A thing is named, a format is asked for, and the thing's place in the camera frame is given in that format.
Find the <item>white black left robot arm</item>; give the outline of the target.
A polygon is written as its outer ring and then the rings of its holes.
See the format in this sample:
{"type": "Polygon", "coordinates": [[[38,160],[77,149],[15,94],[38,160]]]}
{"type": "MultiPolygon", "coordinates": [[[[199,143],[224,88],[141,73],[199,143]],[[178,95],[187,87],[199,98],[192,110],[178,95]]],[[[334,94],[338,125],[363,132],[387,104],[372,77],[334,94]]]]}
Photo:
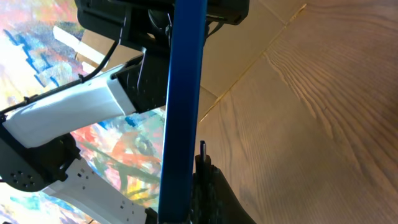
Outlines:
{"type": "Polygon", "coordinates": [[[104,72],[27,97],[1,111],[1,176],[44,191],[103,223],[251,223],[205,142],[195,155],[203,48],[209,26],[238,25],[248,0],[77,1],[86,29],[141,51],[104,72]],[[166,108],[158,210],[138,205],[95,174],[72,131],[166,108]]]}

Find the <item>blue Galaxy smartphone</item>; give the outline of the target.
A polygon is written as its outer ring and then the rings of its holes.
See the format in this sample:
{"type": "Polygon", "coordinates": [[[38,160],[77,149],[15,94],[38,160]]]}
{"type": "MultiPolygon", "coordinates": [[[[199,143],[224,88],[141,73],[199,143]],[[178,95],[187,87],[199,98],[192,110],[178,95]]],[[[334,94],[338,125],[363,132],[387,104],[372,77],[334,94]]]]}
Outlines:
{"type": "Polygon", "coordinates": [[[206,0],[175,3],[159,223],[185,223],[190,213],[206,7],[206,0]]]}

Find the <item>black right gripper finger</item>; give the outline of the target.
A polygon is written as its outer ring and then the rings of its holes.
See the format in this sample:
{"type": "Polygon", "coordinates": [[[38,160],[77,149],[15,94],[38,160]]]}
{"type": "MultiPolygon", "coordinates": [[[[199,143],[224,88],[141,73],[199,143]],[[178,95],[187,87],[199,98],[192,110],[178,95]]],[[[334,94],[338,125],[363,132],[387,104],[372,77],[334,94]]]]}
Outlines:
{"type": "Polygon", "coordinates": [[[199,166],[193,174],[190,222],[193,224],[255,224],[243,209],[222,171],[199,166]]]}

